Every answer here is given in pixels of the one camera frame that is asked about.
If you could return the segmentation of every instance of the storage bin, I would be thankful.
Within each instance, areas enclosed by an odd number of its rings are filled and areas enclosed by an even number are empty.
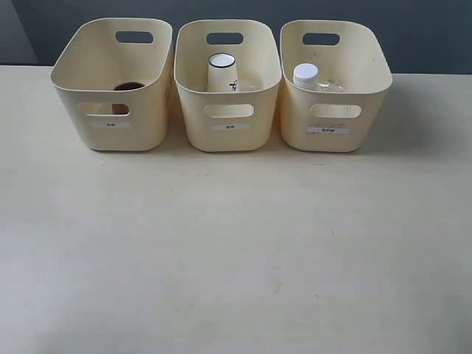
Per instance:
[[[242,35],[242,42],[227,40],[235,34]],[[212,35],[220,40],[209,41]],[[240,92],[206,92],[208,60],[219,52],[236,58]],[[266,143],[282,70],[274,36],[265,24],[202,20],[183,26],[177,37],[174,72],[194,147],[208,152],[243,151]]]
[[[75,33],[51,80],[85,145],[143,151],[165,138],[172,65],[168,23],[101,18]],[[114,90],[123,83],[140,85]]]
[[[315,34],[307,43],[306,35]],[[332,37],[335,45],[327,43]],[[345,21],[300,20],[280,33],[284,76],[281,128],[292,147],[308,151],[348,152],[364,141],[392,84],[392,74],[372,31]],[[294,85],[294,68],[319,67],[320,82],[344,92],[309,91]]]

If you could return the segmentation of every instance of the clear plastic bottle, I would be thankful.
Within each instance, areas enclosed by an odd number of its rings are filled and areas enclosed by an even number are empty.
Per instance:
[[[294,84],[313,91],[344,92],[344,89],[333,81],[320,83],[318,66],[311,63],[303,63],[296,66],[294,70]]]

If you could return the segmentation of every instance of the paper cup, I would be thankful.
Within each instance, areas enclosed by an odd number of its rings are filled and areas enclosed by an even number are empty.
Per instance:
[[[228,53],[217,53],[208,59],[208,92],[239,92],[236,59]]]

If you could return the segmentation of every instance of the handle cutout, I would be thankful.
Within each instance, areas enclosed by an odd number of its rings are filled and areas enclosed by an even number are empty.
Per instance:
[[[212,46],[241,44],[244,36],[238,32],[215,32],[206,37],[206,42]]]
[[[208,105],[205,113],[210,118],[247,118],[254,114],[252,105]]]
[[[311,114],[318,118],[352,119],[361,115],[358,105],[328,105],[317,103],[311,107]]]
[[[306,33],[303,44],[306,46],[335,46],[340,37],[335,33]]]
[[[123,103],[82,102],[78,108],[87,116],[127,116],[130,108]]]
[[[142,31],[118,31],[115,38],[120,43],[151,44],[154,42],[154,37],[150,32]]]

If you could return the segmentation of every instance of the label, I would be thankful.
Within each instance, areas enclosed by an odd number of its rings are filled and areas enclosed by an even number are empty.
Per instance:
[[[93,122],[91,124],[94,128],[131,128],[129,122]]]
[[[251,129],[250,124],[212,125],[212,131],[234,131],[236,129]]]
[[[309,133],[309,134],[315,134],[315,133],[321,133],[321,134],[349,134],[350,129],[346,129],[346,128],[308,127],[307,128],[307,133]]]

